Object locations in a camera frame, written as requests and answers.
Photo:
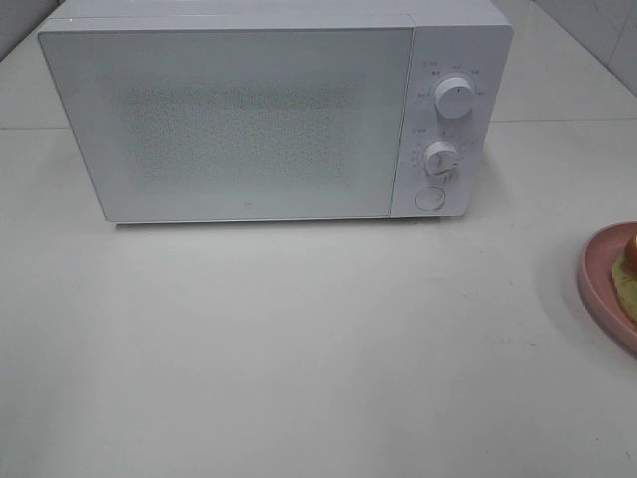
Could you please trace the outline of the white microwave oven body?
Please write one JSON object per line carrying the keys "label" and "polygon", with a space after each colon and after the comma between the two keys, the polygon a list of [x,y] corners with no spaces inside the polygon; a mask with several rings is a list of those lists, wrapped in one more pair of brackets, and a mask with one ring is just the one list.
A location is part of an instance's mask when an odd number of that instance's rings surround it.
{"label": "white microwave oven body", "polygon": [[[41,46],[41,35],[51,32],[344,29],[408,29],[412,33],[389,214],[367,218],[191,222],[395,219],[464,214],[483,159],[489,122],[514,35],[507,18],[489,1],[67,1],[45,21],[38,40]],[[444,119],[437,113],[433,90],[444,77],[453,74],[467,75],[474,83],[476,95],[473,108],[465,117]],[[440,140],[456,145],[461,159],[454,170],[431,176],[424,169],[423,152],[427,145]],[[437,211],[419,210],[415,196],[430,186],[445,191],[445,204]]]}

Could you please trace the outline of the white microwave door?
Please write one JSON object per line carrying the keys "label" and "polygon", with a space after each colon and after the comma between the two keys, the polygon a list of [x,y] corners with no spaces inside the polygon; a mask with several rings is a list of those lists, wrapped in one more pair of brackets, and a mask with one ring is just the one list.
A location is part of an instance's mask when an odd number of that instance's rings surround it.
{"label": "white microwave door", "polygon": [[389,214],[408,29],[44,33],[108,221]]}

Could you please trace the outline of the upper white power knob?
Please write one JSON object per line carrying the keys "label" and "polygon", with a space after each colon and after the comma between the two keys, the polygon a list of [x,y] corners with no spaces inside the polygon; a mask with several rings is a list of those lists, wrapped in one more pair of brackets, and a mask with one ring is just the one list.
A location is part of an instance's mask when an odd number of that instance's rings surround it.
{"label": "upper white power knob", "polygon": [[472,110],[476,90],[467,75],[453,74],[444,77],[433,93],[437,113],[446,120],[458,120]]}

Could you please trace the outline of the lower white timer knob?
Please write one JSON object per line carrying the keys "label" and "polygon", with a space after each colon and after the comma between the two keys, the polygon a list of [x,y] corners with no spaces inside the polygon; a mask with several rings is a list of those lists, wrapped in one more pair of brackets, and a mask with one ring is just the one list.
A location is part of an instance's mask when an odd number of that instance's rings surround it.
{"label": "lower white timer knob", "polygon": [[440,140],[425,147],[423,158],[426,173],[438,176],[454,170],[459,165],[461,154],[456,145]]}

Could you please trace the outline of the pink plate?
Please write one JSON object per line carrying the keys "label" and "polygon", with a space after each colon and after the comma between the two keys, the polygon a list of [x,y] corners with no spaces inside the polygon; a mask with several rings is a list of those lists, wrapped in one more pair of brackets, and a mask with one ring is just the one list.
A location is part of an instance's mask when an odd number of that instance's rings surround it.
{"label": "pink plate", "polygon": [[634,357],[636,324],[621,306],[611,272],[635,234],[635,221],[596,231],[582,249],[577,270],[578,292],[587,312],[611,340]]}

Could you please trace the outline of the sandwich with white bread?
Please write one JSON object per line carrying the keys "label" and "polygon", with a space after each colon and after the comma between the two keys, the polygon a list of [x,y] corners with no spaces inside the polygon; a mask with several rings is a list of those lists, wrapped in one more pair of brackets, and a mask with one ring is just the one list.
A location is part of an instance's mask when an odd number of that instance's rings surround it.
{"label": "sandwich with white bread", "polygon": [[636,305],[636,237],[631,237],[611,269],[615,292],[619,304],[633,324],[637,321]]}

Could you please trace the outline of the round white door release button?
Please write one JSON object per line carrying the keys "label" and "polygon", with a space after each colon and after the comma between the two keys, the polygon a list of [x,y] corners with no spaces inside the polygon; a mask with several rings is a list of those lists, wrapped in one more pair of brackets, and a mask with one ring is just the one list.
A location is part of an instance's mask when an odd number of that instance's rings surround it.
{"label": "round white door release button", "polygon": [[445,191],[440,187],[430,186],[421,189],[415,196],[415,206],[422,211],[437,211],[446,200]]}

